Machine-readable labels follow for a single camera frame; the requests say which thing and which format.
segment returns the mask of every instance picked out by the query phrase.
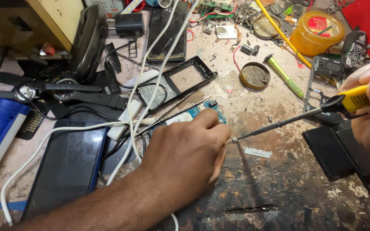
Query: screwdriver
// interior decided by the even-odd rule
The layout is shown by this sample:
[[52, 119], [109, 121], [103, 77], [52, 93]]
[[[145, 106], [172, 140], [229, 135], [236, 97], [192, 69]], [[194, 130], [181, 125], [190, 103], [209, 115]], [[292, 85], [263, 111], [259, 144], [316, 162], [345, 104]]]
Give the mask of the screwdriver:
[[276, 62], [276, 60], [273, 57], [273, 53], [270, 53], [267, 55], [264, 59], [264, 62], [268, 61], [271, 66], [273, 66], [278, 73], [284, 78], [286, 84], [290, 87], [290, 89], [295, 92], [297, 96], [300, 98], [303, 98], [303, 92], [302, 90], [296, 85], [296, 83], [285, 73], [284, 70], [279, 66], [279, 64]]
[[343, 113], [345, 117], [350, 120], [364, 116], [367, 113], [360, 114], [360, 115], [354, 115], [354, 116], [352, 116], [351, 113], [355, 112], [358, 109], [361, 109], [361, 108], [364, 108], [370, 105], [369, 99], [366, 95], [366, 89], [367, 89], [367, 85], [363, 85], [363, 86], [359, 86], [359, 87], [353, 88], [348, 91], [341, 92], [338, 95], [328, 99], [319, 108], [315, 108], [305, 113], [302, 113], [300, 115], [296, 115], [292, 118], [289, 118], [289, 119], [286, 119], [286, 120], [283, 120], [277, 123], [273, 123], [268, 126], [264, 126], [242, 137], [239, 137], [239, 138], [234, 137], [232, 138], [232, 140], [236, 142], [239, 139], [243, 139], [249, 136], [255, 136], [257, 134], [261, 134], [263, 132], [267, 132], [272, 129], [285, 126], [286, 124], [289, 124], [289, 123], [292, 123], [292, 122], [295, 122], [301, 119], [305, 119], [309, 116], [313, 116], [321, 112], [340, 112], [340, 113]]

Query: black smartphone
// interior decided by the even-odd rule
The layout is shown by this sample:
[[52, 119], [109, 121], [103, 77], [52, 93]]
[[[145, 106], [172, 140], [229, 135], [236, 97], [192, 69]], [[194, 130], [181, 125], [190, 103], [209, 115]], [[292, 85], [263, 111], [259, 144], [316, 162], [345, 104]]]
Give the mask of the black smartphone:
[[[151, 20], [149, 21], [149, 38], [147, 49], [155, 41], [167, 24], [169, 15], [172, 12], [172, 7], [166, 9], [161, 7], [154, 7], [151, 13]], [[168, 51], [171, 49], [173, 41], [179, 32], [183, 22], [185, 21], [186, 14], [188, 13], [188, 2], [180, 1], [176, 5], [175, 12], [168, 29], [155, 44], [152, 51], [146, 58], [147, 63], [162, 63], [167, 56]], [[182, 32], [178, 43], [175, 46], [168, 62], [183, 62], [186, 58], [186, 35], [187, 30]]]
[[[100, 122], [58, 120], [57, 127]], [[34, 218], [93, 191], [107, 127], [54, 132], [48, 141], [21, 221]]]

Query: yellow cable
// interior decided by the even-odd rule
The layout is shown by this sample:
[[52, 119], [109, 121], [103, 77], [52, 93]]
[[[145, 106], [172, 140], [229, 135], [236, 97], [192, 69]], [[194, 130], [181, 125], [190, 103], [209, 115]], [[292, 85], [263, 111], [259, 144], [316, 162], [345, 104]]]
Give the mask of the yellow cable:
[[285, 36], [284, 33], [279, 29], [279, 27], [276, 25], [276, 23], [272, 20], [269, 13], [266, 11], [260, 0], [255, 0], [255, 2], [258, 4], [258, 6], [261, 8], [262, 13], [264, 13], [265, 17], [269, 20], [269, 22], [272, 24], [272, 26], [275, 28], [275, 30], [278, 32], [279, 36], [285, 41], [286, 44], [293, 50], [293, 52], [296, 54], [296, 56], [309, 68], [312, 68], [311, 63], [306, 60], [301, 53], [296, 50], [294, 45], [291, 44], [291, 42], [288, 40], [288, 38]]

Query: circuit board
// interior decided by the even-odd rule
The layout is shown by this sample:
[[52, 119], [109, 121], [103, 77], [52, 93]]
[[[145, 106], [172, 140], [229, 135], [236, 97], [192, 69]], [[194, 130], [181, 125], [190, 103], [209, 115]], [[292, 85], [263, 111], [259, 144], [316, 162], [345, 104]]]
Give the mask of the circuit board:
[[191, 121], [198, 115], [198, 113], [200, 113], [206, 108], [214, 109], [218, 114], [219, 123], [227, 124], [227, 118], [222, 113], [222, 110], [219, 108], [216, 100], [207, 100], [206, 102], [201, 103], [200, 105], [193, 107], [188, 111], [167, 120], [166, 123], [167, 125], [170, 125], [176, 122]]
[[[201, 5], [212, 7], [212, 8], [218, 8], [219, 6], [215, 5], [213, 2], [202, 2]], [[222, 9], [227, 10], [227, 11], [232, 11], [234, 9], [233, 6], [231, 5], [222, 5]]]
[[[201, 11], [201, 17], [203, 17], [207, 13], [210, 13], [210, 12], [205, 11], [205, 10], [202, 10]], [[227, 18], [227, 17], [233, 18], [234, 17], [234, 14], [231, 13], [229, 15], [222, 15], [222, 14], [210, 14], [210, 15], [208, 15], [208, 18]]]

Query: green screwdriver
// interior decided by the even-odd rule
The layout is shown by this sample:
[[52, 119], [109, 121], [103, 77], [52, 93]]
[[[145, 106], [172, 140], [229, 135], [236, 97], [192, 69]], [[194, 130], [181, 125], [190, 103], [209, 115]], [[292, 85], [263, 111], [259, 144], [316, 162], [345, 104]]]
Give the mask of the green screwdriver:
[[278, 73], [284, 78], [286, 84], [290, 87], [290, 89], [295, 92], [295, 94], [297, 96], [299, 96], [300, 98], [303, 97], [303, 92], [302, 90], [298, 87], [298, 85], [296, 85], [296, 83], [285, 73], [284, 70], [282, 70], [282, 68], [279, 66], [279, 64], [276, 62], [276, 60], [272, 57], [273, 56], [273, 53], [270, 53], [269, 55], [267, 55], [264, 59], [264, 62], [265, 61], [268, 61], [269, 64], [271, 64], [277, 71]]

